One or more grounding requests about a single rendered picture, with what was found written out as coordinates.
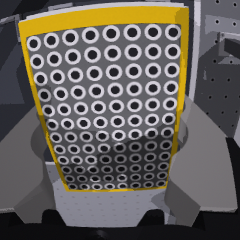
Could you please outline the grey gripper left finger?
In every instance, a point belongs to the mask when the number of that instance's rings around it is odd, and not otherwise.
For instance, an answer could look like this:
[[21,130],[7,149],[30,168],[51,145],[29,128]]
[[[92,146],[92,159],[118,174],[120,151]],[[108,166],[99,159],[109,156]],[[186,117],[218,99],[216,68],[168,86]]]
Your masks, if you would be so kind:
[[56,210],[42,129],[35,105],[0,142],[0,231],[41,223],[45,210]]

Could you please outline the dark grey flat base plate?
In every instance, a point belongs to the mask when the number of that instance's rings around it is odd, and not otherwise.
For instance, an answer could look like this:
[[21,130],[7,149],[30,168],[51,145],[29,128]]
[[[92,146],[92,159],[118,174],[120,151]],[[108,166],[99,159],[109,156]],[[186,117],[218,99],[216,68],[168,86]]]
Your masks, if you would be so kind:
[[[232,137],[240,107],[240,59],[218,56],[219,32],[240,34],[240,0],[201,0],[200,41],[194,103]],[[66,192],[56,165],[46,164],[56,209],[67,226],[136,227],[148,210],[175,216],[164,202],[165,190]]]

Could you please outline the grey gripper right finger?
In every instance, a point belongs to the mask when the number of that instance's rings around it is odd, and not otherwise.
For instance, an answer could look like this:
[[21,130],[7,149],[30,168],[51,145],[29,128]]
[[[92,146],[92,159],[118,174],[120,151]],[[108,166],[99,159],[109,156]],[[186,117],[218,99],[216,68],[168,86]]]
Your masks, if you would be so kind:
[[187,96],[164,202],[186,225],[240,240],[240,147]]

